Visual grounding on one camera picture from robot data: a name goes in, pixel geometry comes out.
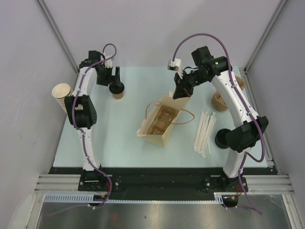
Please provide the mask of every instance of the gray wall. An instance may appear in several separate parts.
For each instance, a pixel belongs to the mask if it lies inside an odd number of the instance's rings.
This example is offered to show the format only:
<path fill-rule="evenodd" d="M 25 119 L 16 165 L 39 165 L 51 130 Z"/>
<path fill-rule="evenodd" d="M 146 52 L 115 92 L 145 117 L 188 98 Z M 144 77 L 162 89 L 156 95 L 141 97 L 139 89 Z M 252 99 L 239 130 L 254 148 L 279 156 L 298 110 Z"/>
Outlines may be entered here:
<path fill-rule="evenodd" d="M 305 1 L 291 0 L 249 70 L 280 172 L 305 213 Z"/>
<path fill-rule="evenodd" d="M 0 7 L 0 228 L 33 192 L 65 117 L 53 86 L 76 76 L 34 0 Z"/>
<path fill-rule="evenodd" d="M 165 66 L 187 36 L 211 33 L 224 42 L 233 65 L 245 66 L 279 0 L 45 0 L 77 62 L 106 42 L 118 47 L 120 66 Z M 185 43 L 177 58 L 192 64 L 191 52 L 212 38 Z"/>

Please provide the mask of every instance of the metal floor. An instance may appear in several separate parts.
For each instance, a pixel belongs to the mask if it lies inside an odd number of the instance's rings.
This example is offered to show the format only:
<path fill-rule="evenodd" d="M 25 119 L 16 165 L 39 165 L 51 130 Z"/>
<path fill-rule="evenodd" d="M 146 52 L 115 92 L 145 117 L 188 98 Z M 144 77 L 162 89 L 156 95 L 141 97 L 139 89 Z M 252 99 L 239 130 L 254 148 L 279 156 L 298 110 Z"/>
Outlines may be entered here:
<path fill-rule="evenodd" d="M 225 210 L 218 204 L 106 204 L 92 210 L 86 206 L 54 216 L 46 214 L 71 203 L 44 203 L 38 229 L 290 229 L 281 195 L 251 196 L 262 211 Z M 239 205 L 249 205 L 241 196 Z"/>

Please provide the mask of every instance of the stack of cup sleeves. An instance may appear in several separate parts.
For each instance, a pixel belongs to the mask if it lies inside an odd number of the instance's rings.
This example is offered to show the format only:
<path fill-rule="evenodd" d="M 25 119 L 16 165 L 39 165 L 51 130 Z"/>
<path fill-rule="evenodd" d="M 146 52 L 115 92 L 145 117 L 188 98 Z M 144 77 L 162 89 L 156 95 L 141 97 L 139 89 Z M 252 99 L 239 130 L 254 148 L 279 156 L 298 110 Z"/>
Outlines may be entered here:
<path fill-rule="evenodd" d="M 246 86 L 245 81 L 240 77 L 236 77 L 236 80 L 237 80 L 237 83 L 240 86 L 240 88 L 243 90 Z M 224 99 L 222 98 L 222 96 L 219 92 L 216 92 L 213 95 L 212 105 L 214 108 L 218 109 L 219 111 L 226 111 L 228 109 L 227 105 L 224 102 Z"/>
<path fill-rule="evenodd" d="M 65 97 L 72 95 L 71 87 L 66 83 L 60 83 L 56 85 L 52 90 L 53 97 L 57 100 L 57 102 L 61 105 L 63 110 L 67 113 L 67 109 L 65 106 Z M 81 110 L 82 106 L 79 105 L 76 110 Z"/>

